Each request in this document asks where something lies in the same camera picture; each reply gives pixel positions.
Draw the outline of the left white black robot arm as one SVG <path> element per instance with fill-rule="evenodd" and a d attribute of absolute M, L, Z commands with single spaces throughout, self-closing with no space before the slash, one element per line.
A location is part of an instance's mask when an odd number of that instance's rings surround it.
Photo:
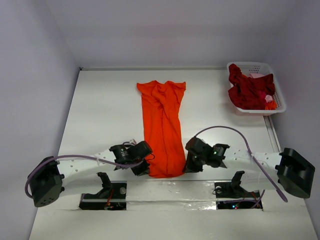
<path fill-rule="evenodd" d="M 146 141 L 134 140 L 111 146 L 94 155 L 67 154 L 44 158 L 27 176 L 25 194 L 37 208 L 48 206 L 60 197 L 78 195 L 82 199 L 105 201 L 107 210 L 122 209 L 126 198 L 124 183 L 113 183 L 109 166 L 130 169 L 135 176 L 147 175 L 155 158 Z"/>

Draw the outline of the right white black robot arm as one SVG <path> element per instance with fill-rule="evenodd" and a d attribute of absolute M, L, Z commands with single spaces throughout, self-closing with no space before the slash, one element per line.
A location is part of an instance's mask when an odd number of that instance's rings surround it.
<path fill-rule="evenodd" d="M 197 137 L 186 146 L 185 172 L 198 173 L 203 166 L 234 169 L 230 182 L 231 192 L 241 197 L 246 192 L 276 190 L 301 199 L 311 196 L 315 167 L 292 148 L 282 152 L 251 153 L 227 144 L 210 146 Z"/>

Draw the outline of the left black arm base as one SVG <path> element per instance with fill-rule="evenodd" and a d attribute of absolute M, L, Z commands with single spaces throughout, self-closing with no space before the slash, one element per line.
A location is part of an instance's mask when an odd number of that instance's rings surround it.
<path fill-rule="evenodd" d="M 126 202 L 127 182 L 112 182 L 112 190 L 105 196 L 99 194 L 82 194 L 79 202 L 81 210 L 106 210 L 124 211 L 127 209 Z"/>

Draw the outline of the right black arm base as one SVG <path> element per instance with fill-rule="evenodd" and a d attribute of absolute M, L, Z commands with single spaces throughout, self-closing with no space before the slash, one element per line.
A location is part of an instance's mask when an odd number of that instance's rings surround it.
<path fill-rule="evenodd" d="M 263 209 L 259 190 L 248 192 L 240 188 L 233 188 L 231 182 L 215 182 L 212 194 L 216 198 L 218 210 L 248 210 Z"/>

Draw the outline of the orange t shirt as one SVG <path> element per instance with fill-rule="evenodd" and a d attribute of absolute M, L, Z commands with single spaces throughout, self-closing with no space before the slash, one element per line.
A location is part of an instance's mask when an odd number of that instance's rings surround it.
<path fill-rule="evenodd" d="M 179 112 L 186 83 L 153 80 L 137 83 L 136 87 L 141 94 L 144 140 L 153 154 L 147 158 L 149 176 L 159 179 L 183 175 L 186 157 Z"/>

